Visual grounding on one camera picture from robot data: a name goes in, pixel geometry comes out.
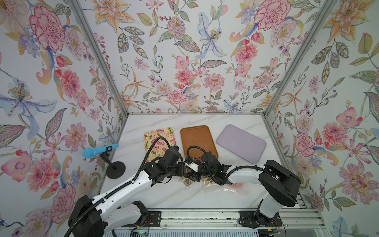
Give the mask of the ziploc bag round cookies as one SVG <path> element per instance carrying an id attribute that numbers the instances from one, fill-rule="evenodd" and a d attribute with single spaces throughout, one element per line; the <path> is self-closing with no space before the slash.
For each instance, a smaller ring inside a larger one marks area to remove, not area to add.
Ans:
<path id="1" fill-rule="evenodd" d="M 185 186 L 190 186 L 194 182 L 200 182 L 202 176 L 190 168 L 184 167 L 184 173 L 182 176 L 182 182 Z"/>

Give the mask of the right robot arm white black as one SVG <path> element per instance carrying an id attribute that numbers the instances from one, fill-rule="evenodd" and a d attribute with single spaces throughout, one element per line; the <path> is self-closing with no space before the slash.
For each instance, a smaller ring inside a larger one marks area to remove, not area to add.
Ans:
<path id="1" fill-rule="evenodd" d="M 257 216 L 272 219 L 283 207 L 293 207 L 298 203 L 300 178 L 274 160 L 267 160 L 263 167 L 231 166 L 220 163 L 208 152 L 199 160 L 187 156 L 184 164 L 190 169 L 186 176 L 193 181 L 206 176 L 220 186 L 239 183 L 263 186 L 268 196 L 261 200 Z"/>

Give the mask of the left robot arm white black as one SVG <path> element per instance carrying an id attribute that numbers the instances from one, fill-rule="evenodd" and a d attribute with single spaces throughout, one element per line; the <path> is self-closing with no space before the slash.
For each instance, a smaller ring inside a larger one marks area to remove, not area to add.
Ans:
<path id="1" fill-rule="evenodd" d="M 179 147 L 169 148 L 157 161 L 143 162 L 137 173 L 117 187 L 93 198 L 80 198 L 69 218 L 65 236 L 102 237 L 125 225 L 146 225 L 149 211 L 133 198 L 166 178 L 182 176 L 184 162 Z"/>

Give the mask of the ziploc bag beige cookies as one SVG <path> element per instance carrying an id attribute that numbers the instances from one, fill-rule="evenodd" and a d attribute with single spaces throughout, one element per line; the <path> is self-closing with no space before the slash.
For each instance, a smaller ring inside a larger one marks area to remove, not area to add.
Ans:
<path id="1" fill-rule="evenodd" d="M 207 176 L 202 176 L 201 180 L 203 181 L 203 186 L 205 188 L 216 188 L 220 186 Z"/>

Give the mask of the ziploc bag pink cookies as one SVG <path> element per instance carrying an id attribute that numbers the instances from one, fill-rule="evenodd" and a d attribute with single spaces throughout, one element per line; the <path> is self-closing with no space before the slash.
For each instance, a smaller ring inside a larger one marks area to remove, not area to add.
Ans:
<path id="1" fill-rule="evenodd" d="M 206 193 L 220 190 L 220 191 L 239 194 L 239 195 L 248 195 L 248 190 L 246 186 L 242 183 L 220 186 L 214 182 L 205 182 L 203 184 L 203 187 Z"/>

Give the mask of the floral yellow tray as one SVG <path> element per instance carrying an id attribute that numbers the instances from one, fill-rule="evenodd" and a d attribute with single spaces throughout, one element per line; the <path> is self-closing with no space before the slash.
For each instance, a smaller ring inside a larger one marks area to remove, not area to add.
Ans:
<path id="1" fill-rule="evenodd" d="M 175 134 L 171 127 L 148 131 L 144 133 L 145 153 L 148 152 L 151 145 L 155 142 L 155 140 L 158 137 L 164 137 L 168 141 L 171 147 L 176 145 Z M 162 157 L 165 154 L 167 149 L 168 149 L 168 146 L 166 142 L 163 139 L 160 139 L 154 145 L 152 151 L 150 152 L 147 158 L 147 162 L 151 162 L 153 159 L 157 157 Z"/>

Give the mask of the brown wooden tray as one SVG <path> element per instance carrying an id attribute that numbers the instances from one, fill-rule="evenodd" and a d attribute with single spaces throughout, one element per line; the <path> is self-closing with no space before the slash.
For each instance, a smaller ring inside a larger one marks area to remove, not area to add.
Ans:
<path id="1" fill-rule="evenodd" d="M 187 157 L 187 151 L 190 146 L 198 146 L 205 152 L 211 152 L 217 159 L 219 158 L 214 139 L 210 129 L 206 125 L 182 128 L 180 131 L 184 155 Z"/>

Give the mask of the lilac plastic tray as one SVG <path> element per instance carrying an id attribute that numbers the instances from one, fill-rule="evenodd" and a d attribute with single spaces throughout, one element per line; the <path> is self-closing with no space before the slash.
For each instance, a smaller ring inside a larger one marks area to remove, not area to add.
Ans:
<path id="1" fill-rule="evenodd" d="M 266 142 L 232 124 L 228 124 L 216 143 L 240 158 L 257 164 L 266 148 Z"/>

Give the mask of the black microphone stand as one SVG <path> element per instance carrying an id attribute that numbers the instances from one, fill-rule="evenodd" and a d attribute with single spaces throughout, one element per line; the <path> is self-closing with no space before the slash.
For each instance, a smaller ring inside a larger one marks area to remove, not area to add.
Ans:
<path id="1" fill-rule="evenodd" d="M 118 179 L 125 172 L 125 164 L 123 162 L 112 162 L 110 160 L 110 153 L 119 147 L 118 144 L 112 144 L 108 146 L 103 146 L 100 152 L 101 159 L 108 165 L 106 170 L 106 176 L 110 179 Z"/>

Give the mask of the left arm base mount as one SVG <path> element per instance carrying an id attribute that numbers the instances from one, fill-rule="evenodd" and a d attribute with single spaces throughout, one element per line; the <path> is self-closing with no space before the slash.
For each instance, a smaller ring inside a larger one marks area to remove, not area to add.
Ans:
<path id="1" fill-rule="evenodd" d="M 134 222 L 128 220 L 122 227 L 160 227 L 162 221 L 161 211 L 148 210 L 141 201 L 135 201 L 127 207 L 128 212 L 132 210 L 139 214 Z"/>

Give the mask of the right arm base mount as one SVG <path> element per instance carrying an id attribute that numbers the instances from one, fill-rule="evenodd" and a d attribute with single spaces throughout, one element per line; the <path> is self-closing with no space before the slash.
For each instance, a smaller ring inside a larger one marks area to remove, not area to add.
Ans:
<path id="1" fill-rule="evenodd" d="M 279 213 L 277 212 L 274 217 L 268 218 L 257 211 L 248 210 L 239 212 L 238 223 L 243 227 L 258 228 L 258 227 L 281 227 L 283 225 Z"/>

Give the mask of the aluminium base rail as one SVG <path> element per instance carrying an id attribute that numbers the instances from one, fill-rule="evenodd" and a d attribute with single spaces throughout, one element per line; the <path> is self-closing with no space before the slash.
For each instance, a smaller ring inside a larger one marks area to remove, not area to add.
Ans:
<path id="1" fill-rule="evenodd" d="M 254 209 L 153 209 L 162 212 L 161 229 L 239 229 L 239 212 Z M 279 212 L 286 229 L 323 229 L 325 227 L 321 215 L 314 209 L 285 208 Z M 103 218 L 105 232 L 121 228 L 126 221 L 134 222 L 139 214 L 128 212 L 127 208 L 119 208 L 109 217 Z M 275 227 L 258 227 L 271 229 Z"/>

